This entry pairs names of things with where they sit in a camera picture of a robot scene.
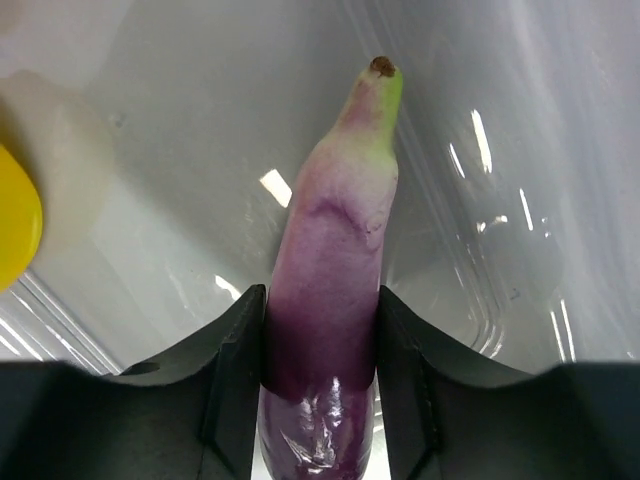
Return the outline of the purple toy eggplant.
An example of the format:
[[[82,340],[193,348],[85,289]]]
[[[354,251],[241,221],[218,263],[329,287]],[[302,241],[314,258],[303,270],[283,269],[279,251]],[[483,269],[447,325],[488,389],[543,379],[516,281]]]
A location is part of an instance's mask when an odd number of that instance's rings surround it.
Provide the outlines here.
[[[297,176],[263,330],[258,432],[274,479],[366,470],[402,89],[400,69],[373,58]]]

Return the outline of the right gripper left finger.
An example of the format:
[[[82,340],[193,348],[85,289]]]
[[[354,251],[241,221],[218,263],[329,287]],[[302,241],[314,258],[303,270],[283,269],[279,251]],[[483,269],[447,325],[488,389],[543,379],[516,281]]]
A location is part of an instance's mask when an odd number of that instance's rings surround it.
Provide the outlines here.
[[[266,290],[119,375],[1,366],[5,479],[247,479]]]

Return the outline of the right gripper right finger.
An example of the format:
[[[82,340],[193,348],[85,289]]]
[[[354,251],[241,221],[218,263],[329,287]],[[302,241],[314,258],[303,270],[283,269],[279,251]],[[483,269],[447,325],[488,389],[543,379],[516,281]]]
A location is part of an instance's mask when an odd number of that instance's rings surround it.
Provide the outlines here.
[[[382,288],[378,382],[395,479],[635,479],[639,367],[537,375],[474,351]]]

